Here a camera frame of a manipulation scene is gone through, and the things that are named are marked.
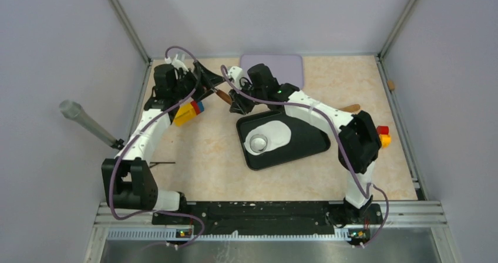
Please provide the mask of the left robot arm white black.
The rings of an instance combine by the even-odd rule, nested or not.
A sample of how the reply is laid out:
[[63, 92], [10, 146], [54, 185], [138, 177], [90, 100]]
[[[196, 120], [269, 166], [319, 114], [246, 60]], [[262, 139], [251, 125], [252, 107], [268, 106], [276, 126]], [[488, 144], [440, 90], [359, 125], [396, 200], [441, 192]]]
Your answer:
[[181, 60], [171, 59], [154, 68], [153, 79], [150, 97], [130, 140], [116, 157], [102, 163], [106, 202], [109, 208], [165, 210], [168, 219], [181, 224], [189, 214], [187, 206], [182, 204], [184, 194], [159, 189], [150, 163], [181, 104], [189, 99], [195, 103], [202, 101], [225, 80], [197, 60], [193, 68], [188, 68]]

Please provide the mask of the black baking tray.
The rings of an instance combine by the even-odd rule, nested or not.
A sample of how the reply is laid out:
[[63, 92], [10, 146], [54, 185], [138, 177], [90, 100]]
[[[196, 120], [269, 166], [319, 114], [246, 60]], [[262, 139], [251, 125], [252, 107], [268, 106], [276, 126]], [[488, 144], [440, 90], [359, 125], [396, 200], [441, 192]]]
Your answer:
[[[256, 127], [273, 120], [279, 120], [291, 129], [290, 142], [286, 146], [257, 156], [248, 153], [243, 146], [246, 135]], [[329, 137], [323, 131], [300, 119], [286, 116], [277, 111], [267, 111], [242, 117], [236, 122], [235, 126], [246, 165], [255, 171], [322, 153], [331, 146]]]

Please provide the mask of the lilac rectangular tray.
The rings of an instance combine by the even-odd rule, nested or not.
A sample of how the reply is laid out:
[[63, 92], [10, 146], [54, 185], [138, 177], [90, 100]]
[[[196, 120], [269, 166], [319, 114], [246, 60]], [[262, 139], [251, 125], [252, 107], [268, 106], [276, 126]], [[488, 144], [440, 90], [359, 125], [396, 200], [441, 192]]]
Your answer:
[[240, 56], [239, 66], [244, 70], [263, 63], [272, 75], [283, 83], [290, 83], [300, 89], [304, 87], [303, 58], [296, 54], [246, 53]]

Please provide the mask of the clear glass cup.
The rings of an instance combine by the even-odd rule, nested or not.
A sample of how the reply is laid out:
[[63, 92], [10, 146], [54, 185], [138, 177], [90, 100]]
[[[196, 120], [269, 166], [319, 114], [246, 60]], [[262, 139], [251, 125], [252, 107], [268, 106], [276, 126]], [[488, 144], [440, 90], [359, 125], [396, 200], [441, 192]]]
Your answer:
[[252, 154], [261, 154], [268, 147], [268, 139], [262, 134], [255, 134], [249, 140], [249, 149]]

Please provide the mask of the wooden dough roller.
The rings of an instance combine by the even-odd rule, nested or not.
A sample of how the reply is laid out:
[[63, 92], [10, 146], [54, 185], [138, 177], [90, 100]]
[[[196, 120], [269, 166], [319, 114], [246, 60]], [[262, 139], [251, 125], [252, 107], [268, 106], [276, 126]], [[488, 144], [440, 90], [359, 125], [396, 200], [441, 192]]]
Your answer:
[[358, 113], [361, 111], [361, 106], [359, 104], [351, 104], [349, 106], [342, 107], [339, 110], [348, 113]]

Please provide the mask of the metal scraper wooden handle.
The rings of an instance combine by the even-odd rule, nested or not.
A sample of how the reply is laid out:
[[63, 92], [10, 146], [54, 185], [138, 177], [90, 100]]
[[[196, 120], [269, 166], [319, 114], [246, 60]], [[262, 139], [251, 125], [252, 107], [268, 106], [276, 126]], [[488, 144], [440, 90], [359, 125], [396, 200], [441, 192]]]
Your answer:
[[221, 100], [226, 102], [227, 104], [231, 105], [233, 100], [229, 94], [226, 92], [220, 90], [217, 86], [221, 84], [222, 81], [219, 80], [210, 80], [207, 79], [205, 83], [203, 83], [204, 87], [204, 94], [201, 98], [201, 100], [209, 97], [210, 95], [216, 95], [218, 96]]

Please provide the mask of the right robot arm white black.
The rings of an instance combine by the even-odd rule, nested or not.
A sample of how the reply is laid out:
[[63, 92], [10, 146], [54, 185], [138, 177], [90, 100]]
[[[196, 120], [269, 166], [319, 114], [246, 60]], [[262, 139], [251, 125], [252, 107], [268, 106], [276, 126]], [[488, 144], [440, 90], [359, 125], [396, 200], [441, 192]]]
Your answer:
[[248, 73], [242, 68], [222, 65], [221, 74], [230, 85], [233, 104], [247, 114], [257, 104], [264, 104], [286, 116], [302, 120], [332, 136], [338, 145], [340, 164], [349, 171], [344, 198], [348, 221], [360, 223], [368, 216], [372, 204], [372, 173], [382, 148], [381, 138], [371, 115], [342, 111], [306, 95], [300, 88], [280, 84], [268, 66], [260, 63]]

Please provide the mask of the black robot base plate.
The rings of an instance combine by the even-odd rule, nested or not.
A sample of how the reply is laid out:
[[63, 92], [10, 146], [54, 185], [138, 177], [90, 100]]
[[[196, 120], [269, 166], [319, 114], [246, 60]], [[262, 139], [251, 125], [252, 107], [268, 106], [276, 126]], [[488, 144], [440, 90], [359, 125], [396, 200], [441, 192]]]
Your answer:
[[204, 235], [331, 235], [341, 228], [383, 221], [379, 204], [356, 210], [342, 201], [198, 201], [177, 216], [155, 213], [154, 225], [186, 225]]

